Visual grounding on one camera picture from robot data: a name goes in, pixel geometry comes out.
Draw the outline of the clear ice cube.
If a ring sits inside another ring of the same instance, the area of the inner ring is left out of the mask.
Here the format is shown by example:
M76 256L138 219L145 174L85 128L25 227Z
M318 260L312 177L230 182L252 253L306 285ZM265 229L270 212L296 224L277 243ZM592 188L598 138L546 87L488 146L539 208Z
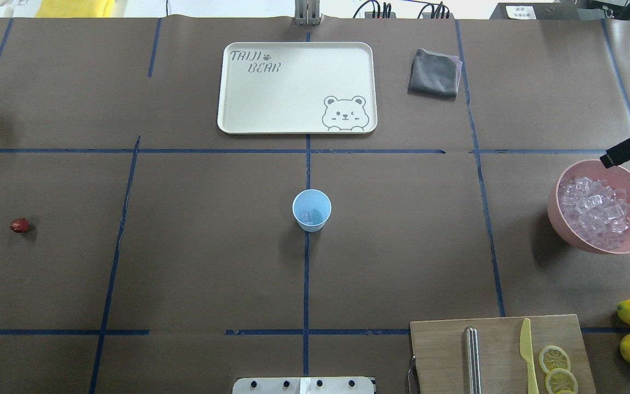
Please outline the clear ice cube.
M300 212L299 218L300 218L300 221L306 224L307 226L313 226L315 222L317 221L317 218L315 217L313 211Z

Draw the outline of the pile of ice cubes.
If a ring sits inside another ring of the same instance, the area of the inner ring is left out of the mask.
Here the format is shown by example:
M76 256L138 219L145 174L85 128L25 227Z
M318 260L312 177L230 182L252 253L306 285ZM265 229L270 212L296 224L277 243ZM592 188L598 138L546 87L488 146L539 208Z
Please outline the pile of ice cubes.
M605 250L622 246L630 229L625 189L615 189L605 179L563 177L557 195L560 212L580 239Z

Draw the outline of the light blue cup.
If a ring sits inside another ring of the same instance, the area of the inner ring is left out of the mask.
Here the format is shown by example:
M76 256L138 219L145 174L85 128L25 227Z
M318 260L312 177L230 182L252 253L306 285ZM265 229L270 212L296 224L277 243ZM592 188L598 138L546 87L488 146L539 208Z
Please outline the light blue cup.
M313 226L307 226L300 221L300 212L313 211L317 221ZM300 192L293 200L292 213L296 222L305 232L316 232L324 227L332 212L332 204L329 197L317 189L306 189Z

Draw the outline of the pink bowl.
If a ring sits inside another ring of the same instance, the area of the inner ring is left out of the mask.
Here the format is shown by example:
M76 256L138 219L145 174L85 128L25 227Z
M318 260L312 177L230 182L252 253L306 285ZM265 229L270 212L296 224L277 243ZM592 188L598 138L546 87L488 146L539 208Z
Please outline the pink bowl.
M604 179L608 181L610 186L626 190L627 202L630 204L630 170L628 168L623 166L606 168L598 159L580 160L563 170L560 176L558 176L553 182L552 189L549 192L546 212L553 232L555 232L566 244L585 252L607 255L629 254L630 229L626 230L625 239L620 247L608 250L589 244L586 240L581 239L578 233L569 226L569 223L563 216L558 203L558 187L561 185L563 178L571 178L574 176Z

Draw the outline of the grey folded cloth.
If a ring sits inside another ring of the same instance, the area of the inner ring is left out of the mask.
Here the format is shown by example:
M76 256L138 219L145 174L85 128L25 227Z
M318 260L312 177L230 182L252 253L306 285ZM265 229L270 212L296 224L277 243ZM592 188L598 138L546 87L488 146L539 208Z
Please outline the grey folded cloth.
M408 90L453 99L458 94L462 70L460 57L418 48L413 56Z

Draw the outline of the yellow plastic knife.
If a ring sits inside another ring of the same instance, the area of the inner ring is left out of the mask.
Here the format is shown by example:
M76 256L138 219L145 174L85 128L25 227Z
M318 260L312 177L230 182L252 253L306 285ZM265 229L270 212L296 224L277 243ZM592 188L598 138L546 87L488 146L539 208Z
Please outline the yellow plastic knife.
M527 393L539 393L533 354L532 322L529 318L524 318L522 321L518 351L526 364Z

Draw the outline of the lemon slice upper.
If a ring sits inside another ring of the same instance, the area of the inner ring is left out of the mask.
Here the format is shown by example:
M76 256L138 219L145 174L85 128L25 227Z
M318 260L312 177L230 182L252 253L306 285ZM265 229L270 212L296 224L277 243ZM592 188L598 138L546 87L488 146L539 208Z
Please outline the lemon slice upper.
M567 352L559 346L546 346L539 351L538 362L545 374L555 369L571 370L571 360Z

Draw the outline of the lemon slice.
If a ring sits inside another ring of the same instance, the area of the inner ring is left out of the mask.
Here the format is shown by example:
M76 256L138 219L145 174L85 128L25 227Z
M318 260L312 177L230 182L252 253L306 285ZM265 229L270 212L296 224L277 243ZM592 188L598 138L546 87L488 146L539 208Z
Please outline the lemon slice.
M571 370L571 360L567 352L559 346L546 346L539 351L538 362L545 374L555 369Z
M579 391L575 375L563 368L555 368L547 372L544 384L547 393L578 393Z

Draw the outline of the lemon slice lower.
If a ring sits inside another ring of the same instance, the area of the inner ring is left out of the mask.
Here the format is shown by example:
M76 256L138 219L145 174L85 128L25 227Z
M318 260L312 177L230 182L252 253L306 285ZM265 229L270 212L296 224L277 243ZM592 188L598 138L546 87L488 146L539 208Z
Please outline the lemon slice lower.
M575 375L563 368L555 368L547 372L544 384L547 393L578 393L579 391Z

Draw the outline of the steel knife sharpener rod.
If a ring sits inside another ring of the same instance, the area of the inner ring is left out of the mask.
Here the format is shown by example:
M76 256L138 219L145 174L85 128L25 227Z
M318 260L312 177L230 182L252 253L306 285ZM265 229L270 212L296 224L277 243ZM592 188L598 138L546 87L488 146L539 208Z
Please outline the steel knife sharpener rod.
M466 349L466 372L468 393L482 393L482 374L480 368L479 333L475 327L464 329Z

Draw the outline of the wooden cutting board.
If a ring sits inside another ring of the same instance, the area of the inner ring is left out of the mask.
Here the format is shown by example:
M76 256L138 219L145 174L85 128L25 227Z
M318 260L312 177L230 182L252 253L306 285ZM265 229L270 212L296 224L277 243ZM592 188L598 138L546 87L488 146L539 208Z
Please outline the wooden cutting board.
M483 393L527 392L527 364L520 355L523 317L421 320L410 322L412 352L422 393L466 393L465 329L479 334ZM546 346L562 347L571 360L580 393L595 393L592 370L574 314L531 316L533 354Z

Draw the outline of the cream bear tray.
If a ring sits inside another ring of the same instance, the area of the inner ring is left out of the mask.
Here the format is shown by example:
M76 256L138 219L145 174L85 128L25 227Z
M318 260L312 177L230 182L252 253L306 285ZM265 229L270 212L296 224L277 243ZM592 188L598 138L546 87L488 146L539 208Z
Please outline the cream bear tray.
M234 42L224 49L217 126L228 135L364 135L377 124L366 43Z

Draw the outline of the yellow cloth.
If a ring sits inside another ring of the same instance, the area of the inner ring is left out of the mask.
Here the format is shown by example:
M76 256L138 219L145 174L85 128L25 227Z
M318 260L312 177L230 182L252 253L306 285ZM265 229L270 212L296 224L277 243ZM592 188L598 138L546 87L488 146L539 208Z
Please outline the yellow cloth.
M36 18L108 18L115 1L42 1Z

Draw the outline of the red strawberry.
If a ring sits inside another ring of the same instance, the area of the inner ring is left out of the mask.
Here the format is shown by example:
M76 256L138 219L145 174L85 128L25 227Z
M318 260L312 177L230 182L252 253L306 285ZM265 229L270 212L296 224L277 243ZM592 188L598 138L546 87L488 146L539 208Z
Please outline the red strawberry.
M31 225L27 219L17 218L10 223L9 228L16 234L25 234L26 232L30 231Z

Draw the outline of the aluminium frame post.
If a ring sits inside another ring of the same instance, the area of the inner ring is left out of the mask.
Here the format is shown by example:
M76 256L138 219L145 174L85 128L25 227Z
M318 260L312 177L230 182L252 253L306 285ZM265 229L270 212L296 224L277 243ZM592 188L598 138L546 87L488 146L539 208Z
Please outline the aluminium frame post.
M317 26L322 22L320 0L295 0L294 24L297 26Z

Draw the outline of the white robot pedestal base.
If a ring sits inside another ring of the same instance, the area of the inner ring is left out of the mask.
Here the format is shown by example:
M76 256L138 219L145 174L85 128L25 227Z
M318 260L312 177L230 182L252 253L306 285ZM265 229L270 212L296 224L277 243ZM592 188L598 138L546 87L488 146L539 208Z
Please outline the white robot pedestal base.
M375 393L373 378L365 376L289 376L238 379L232 393Z

